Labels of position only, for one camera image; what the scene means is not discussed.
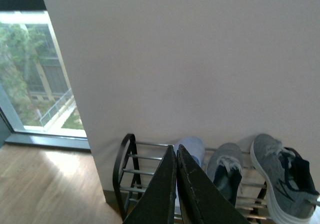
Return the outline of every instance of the tree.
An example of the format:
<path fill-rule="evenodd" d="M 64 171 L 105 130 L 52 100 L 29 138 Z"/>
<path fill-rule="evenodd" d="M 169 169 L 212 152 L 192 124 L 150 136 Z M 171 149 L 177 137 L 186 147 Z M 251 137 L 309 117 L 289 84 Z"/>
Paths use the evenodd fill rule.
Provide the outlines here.
<path fill-rule="evenodd" d="M 36 48 L 43 44 L 41 38 L 32 29 L 0 23 L 0 84 L 24 125 L 39 124 L 27 81 L 32 75 L 32 63 L 39 59 Z"/>

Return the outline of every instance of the green foliage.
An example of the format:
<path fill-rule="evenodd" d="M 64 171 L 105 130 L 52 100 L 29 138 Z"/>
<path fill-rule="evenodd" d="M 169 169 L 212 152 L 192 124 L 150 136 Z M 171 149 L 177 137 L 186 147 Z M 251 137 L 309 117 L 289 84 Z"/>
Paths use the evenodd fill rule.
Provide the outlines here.
<path fill-rule="evenodd" d="M 83 130 L 84 127 L 82 125 L 80 115 L 77 114 L 76 109 L 72 112 L 69 118 L 66 120 L 64 125 L 62 126 L 63 129 L 74 129 L 74 130 Z"/>
<path fill-rule="evenodd" d="M 0 84 L 24 125 L 40 124 L 27 81 L 31 63 L 38 60 L 35 47 L 43 43 L 40 34 L 28 32 L 18 24 L 0 23 Z"/>

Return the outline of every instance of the white shoelace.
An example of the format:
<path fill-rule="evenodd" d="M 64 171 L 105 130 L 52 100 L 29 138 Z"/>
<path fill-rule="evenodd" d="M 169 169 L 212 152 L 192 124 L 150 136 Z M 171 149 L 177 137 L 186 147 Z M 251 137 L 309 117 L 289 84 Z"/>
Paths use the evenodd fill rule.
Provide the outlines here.
<path fill-rule="evenodd" d="M 293 161 L 293 159 L 296 157 L 296 154 L 293 151 L 287 150 L 284 147 L 282 147 L 281 142 L 278 142 L 279 145 L 271 145 L 269 147 L 267 147 L 266 152 L 265 152 L 265 156 L 271 155 L 271 154 L 275 154 L 276 156 L 279 156 L 280 153 L 287 153 L 289 155 L 289 169 L 291 168 L 291 162 Z"/>
<path fill-rule="evenodd" d="M 238 169 L 240 174 L 242 173 L 242 167 L 239 160 L 232 156 L 222 155 L 218 158 L 216 163 L 218 165 L 224 166 L 227 170 L 227 173 L 229 173 L 232 169 Z"/>

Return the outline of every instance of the sneaker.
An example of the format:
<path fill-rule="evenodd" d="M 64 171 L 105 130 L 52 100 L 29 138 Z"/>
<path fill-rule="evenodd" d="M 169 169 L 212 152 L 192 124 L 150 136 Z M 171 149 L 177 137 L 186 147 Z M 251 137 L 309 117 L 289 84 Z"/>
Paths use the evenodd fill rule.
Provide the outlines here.
<path fill-rule="evenodd" d="M 242 153 L 234 143 L 220 146 L 213 153 L 206 168 L 209 179 L 233 206 L 236 205 L 242 169 Z"/>
<path fill-rule="evenodd" d="M 319 196 L 309 162 L 267 134 L 254 139 L 250 156 L 267 183 L 267 206 L 272 219 L 278 224 L 309 223 L 316 207 L 310 201 L 316 202 Z"/>
<path fill-rule="evenodd" d="M 202 140 L 195 136 L 189 136 L 180 139 L 173 147 L 175 150 L 175 154 L 177 154 L 180 145 L 183 145 L 185 149 L 190 153 L 191 157 L 196 161 L 196 163 L 200 167 L 202 167 L 203 159 L 205 157 L 205 145 Z M 181 214 L 178 188 L 176 188 L 176 196 L 177 197 L 175 199 L 176 201 L 174 211 L 176 214 Z"/>

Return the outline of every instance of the railing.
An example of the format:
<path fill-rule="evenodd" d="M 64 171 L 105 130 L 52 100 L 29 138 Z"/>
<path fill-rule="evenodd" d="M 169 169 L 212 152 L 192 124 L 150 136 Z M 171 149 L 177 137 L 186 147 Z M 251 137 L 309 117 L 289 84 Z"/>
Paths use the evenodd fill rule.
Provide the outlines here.
<path fill-rule="evenodd" d="M 69 89 L 60 99 L 41 117 L 40 123 L 44 127 L 73 96 L 72 89 Z"/>

